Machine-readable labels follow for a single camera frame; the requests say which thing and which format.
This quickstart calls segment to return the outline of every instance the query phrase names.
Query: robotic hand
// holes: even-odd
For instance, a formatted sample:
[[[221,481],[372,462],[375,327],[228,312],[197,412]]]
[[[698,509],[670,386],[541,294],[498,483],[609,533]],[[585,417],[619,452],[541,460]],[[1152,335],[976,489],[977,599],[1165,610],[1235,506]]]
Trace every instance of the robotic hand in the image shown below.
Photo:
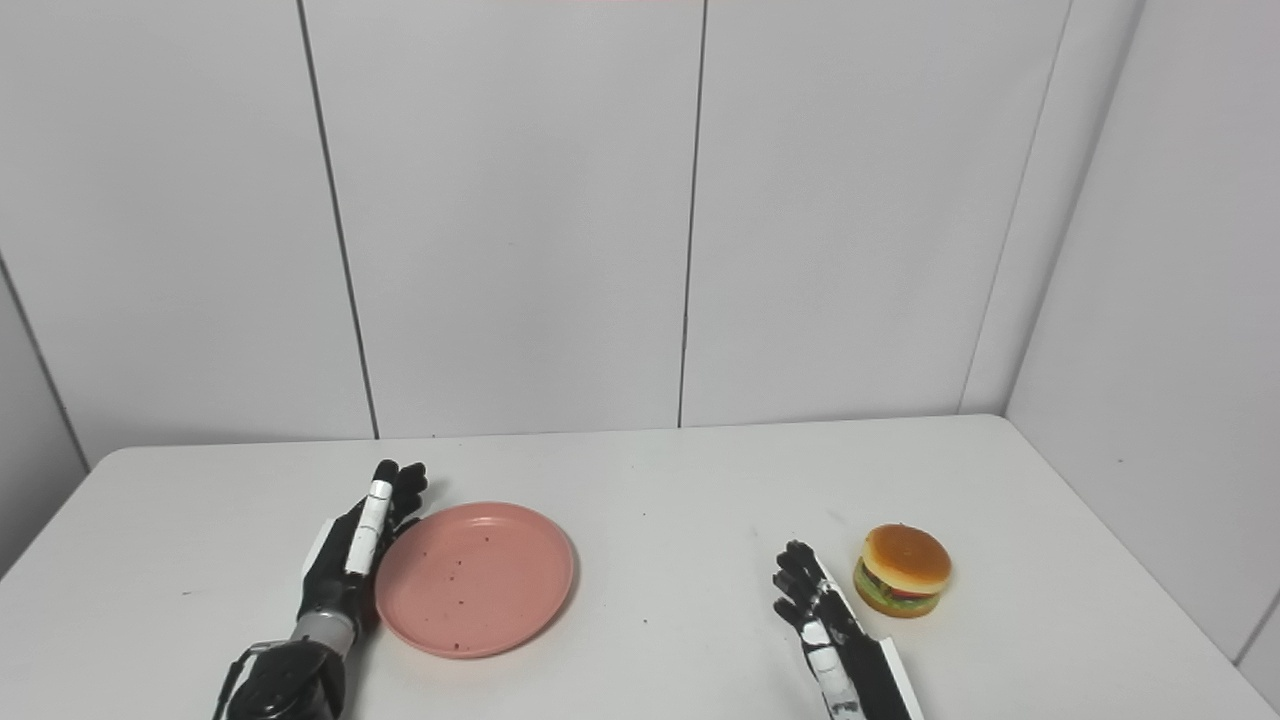
[[[813,548],[788,542],[778,568],[773,584],[786,597],[773,610],[800,634],[831,719],[923,720],[893,641],[867,635]]]
[[[426,466],[383,460],[369,495],[333,520],[302,580],[297,626],[287,641],[256,643],[232,664],[214,720],[335,720],[346,700],[343,657],[376,619],[372,574],[390,543],[417,519]],[[250,657],[253,667],[232,689]]]

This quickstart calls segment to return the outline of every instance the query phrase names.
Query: pink plate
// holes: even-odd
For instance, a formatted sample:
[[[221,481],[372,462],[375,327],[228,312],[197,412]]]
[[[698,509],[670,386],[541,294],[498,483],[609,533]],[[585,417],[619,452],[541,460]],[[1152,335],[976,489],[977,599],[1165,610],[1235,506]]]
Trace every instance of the pink plate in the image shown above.
[[[422,519],[378,569],[378,612],[397,637],[440,657],[484,657],[538,634],[573,583],[573,551],[543,515],[474,502]]]

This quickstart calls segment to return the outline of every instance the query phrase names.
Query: white table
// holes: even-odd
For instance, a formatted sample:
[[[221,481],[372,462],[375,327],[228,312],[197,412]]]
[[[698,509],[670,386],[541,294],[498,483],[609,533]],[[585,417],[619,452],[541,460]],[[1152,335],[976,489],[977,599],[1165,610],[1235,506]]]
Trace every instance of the white table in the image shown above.
[[[581,574],[559,620],[498,657],[375,633],[353,720],[822,719],[769,607],[773,556],[797,537],[847,578],[887,521],[927,528],[955,561],[927,618],[854,600],[897,641],[929,720],[1276,717],[991,416],[120,451],[0,583],[0,712],[209,716],[227,664],[292,629],[319,523],[381,457],[426,461],[433,509],[545,512]]]

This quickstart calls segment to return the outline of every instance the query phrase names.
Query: white wall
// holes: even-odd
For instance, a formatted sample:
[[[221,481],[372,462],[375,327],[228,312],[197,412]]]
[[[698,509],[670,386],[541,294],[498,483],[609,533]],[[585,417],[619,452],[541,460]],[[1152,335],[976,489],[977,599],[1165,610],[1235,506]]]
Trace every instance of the white wall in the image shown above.
[[[383,436],[675,427],[701,3],[307,13]]]
[[[0,273],[0,575],[83,477],[84,466]]]
[[[1240,662],[1240,673],[1280,711],[1280,619],[1275,610]]]
[[[1139,0],[1068,10],[960,413],[1005,413],[1140,12]]]
[[[1146,6],[1009,409],[1230,657],[1280,592],[1277,33]]]
[[[1062,223],[1010,234],[1028,156],[1070,196],[1134,4],[1076,5],[710,4],[685,424],[951,414],[1016,366]]]
[[[1134,4],[307,0],[384,434],[998,409]],[[372,433],[298,20],[0,6],[91,461]]]
[[[292,3],[0,4],[0,251],[90,462],[370,437]]]

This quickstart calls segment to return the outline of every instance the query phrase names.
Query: toy hamburger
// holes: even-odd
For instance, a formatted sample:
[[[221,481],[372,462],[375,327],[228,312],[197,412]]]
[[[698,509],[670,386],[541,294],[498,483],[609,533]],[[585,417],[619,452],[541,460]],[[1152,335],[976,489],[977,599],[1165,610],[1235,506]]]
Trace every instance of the toy hamburger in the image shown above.
[[[910,525],[867,534],[854,588],[873,610],[893,618],[928,615],[951,577],[951,556],[933,536]]]

